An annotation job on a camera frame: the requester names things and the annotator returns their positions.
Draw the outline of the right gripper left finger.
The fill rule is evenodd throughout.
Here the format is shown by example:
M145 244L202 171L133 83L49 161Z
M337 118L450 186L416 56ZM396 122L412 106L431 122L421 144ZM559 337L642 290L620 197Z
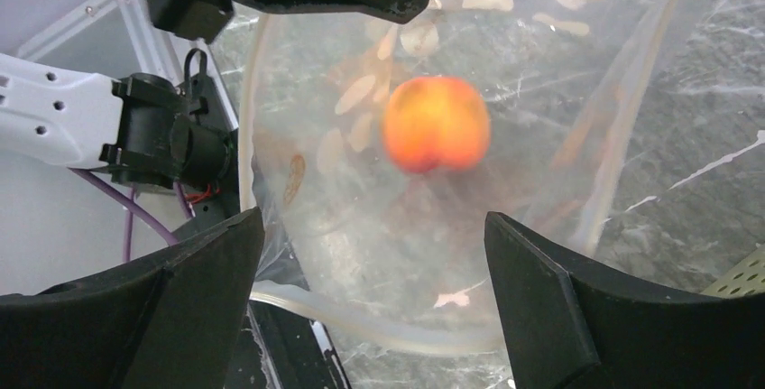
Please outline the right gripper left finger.
M130 263L3 296L2 387L223 387L263 241L251 208Z

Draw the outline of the green perforated plastic basket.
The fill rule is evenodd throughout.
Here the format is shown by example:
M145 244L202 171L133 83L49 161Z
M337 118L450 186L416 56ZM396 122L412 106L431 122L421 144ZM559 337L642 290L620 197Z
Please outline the green perforated plastic basket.
M764 293L764 245L759 245L701 293L724 299Z

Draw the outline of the clear polka dot zip bag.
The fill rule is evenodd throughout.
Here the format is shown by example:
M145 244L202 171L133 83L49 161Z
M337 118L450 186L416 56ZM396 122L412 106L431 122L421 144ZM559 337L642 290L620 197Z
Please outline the clear polka dot zip bag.
M707 2L262 15L240 104L252 299L387 349L501 349L487 213L592 253L646 87Z

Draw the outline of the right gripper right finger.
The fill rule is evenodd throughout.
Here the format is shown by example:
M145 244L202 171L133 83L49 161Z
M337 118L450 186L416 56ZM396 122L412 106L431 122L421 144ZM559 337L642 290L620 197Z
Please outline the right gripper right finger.
M764 297L617 271L500 212L484 248L520 388L761 388Z

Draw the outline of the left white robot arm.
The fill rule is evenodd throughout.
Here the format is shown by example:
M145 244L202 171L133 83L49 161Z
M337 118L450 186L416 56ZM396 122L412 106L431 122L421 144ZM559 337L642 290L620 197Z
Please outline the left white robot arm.
M235 5L266 14L359 13L404 24L429 0L145 0L152 25L212 42ZM113 79L10 55L1 58L1 146L92 178L171 188L216 186L235 166L230 133L202 125L207 73L180 85L148 74Z

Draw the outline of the orange peach toy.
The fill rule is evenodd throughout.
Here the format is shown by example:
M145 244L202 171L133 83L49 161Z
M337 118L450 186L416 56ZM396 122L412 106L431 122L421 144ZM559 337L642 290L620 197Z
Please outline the orange peach toy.
M491 118L482 94L448 76L410 79L393 90L380 124L389 159L403 171L467 170L486 155Z

